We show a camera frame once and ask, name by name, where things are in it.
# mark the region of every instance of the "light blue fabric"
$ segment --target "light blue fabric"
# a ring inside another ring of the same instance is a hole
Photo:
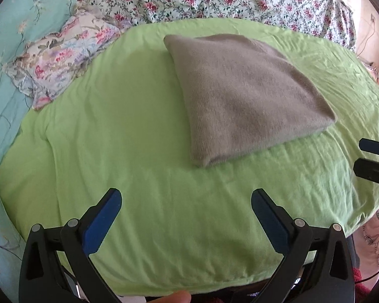
[[[18,280],[25,241],[17,232],[0,200],[0,288],[18,302]]]
[[[30,98],[20,93],[5,73],[29,41],[57,32],[69,19],[76,0],[4,0],[0,4],[0,162],[15,139]],[[0,200],[0,287],[18,302],[18,278],[25,241]]]
[[[0,162],[15,139],[31,100],[11,83],[6,64],[29,41],[59,31],[76,0],[4,0],[0,4]]]

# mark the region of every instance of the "wrinkled sheet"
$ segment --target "wrinkled sheet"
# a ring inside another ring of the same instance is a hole
[[[240,18],[313,36],[350,50],[356,36],[342,0],[84,0],[108,16],[133,25],[186,18]]]
[[[191,134],[167,34],[240,34],[283,53],[338,116],[314,134],[210,168],[190,159]],[[120,295],[210,292],[270,277],[281,260],[250,204],[264,188],[292,217],[341,224],[347,236],[379,208],[379,185],[354,176],[362,137],[379,140],[379,86],[352,51],[238,19],[140,25],[84,76],[29,111],[0,165],[0,197],[24,238],[31,226],[80,218],[110,187],[124,204],[90,256]]]

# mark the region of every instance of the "floral pillowcase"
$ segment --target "floral pillowcase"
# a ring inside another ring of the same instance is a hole
[[[95,7],[79,4],[59,33],[28,45],[7,67],[7,74],[22,93],[33,97],[32,108],[39,110],[83,75],[91,60],[124,29],[105,21]]]

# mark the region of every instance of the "electrical cable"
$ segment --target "electrical cable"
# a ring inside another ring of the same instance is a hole
[[[362,279],[362,280],[356,281],[355,284],[360,284],[361,282],[365,282],[365,281],[371,280],[373,277],[375,277],[375,276],[378,275],[378,274],[379,274],[379,271],[376,272],[374,275],[371,275],[369,278],[366,278],[366,279]]]
[[[369,39],[375,35],[375,22],[373,22],[373,33],[366,39],[365,41],[365,45],[364,45],[364,48],[362,49],[362,51],[358,54],[358,57],[364,52],[365,48],[366,48],[366,44],[368,43]]]

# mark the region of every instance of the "blue gripper pad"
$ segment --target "blue gripper pad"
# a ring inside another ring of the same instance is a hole
[[[292,222],[292,218],[286,211],[275,205],[268,194],[263,189],[256,189],[251,195],[251,207],[257,216],[261,226],[263,227],[271,245],[277,253],[286,255],[290,249],[290,233],[283,221]],[[277,215],[276,212],[283,210],[282,215]]]
[[[110,190],[112,190],[112,192],[108,191],[106,193],[106,195],[108,195],[107,201],[83,233],[82,246],[87,256],[98,251],[112,222],[122,207],[122,195],[119,190]]]
[[[359,148],[363,152],[379,155],[379,142],[362,138],[359,141]]]

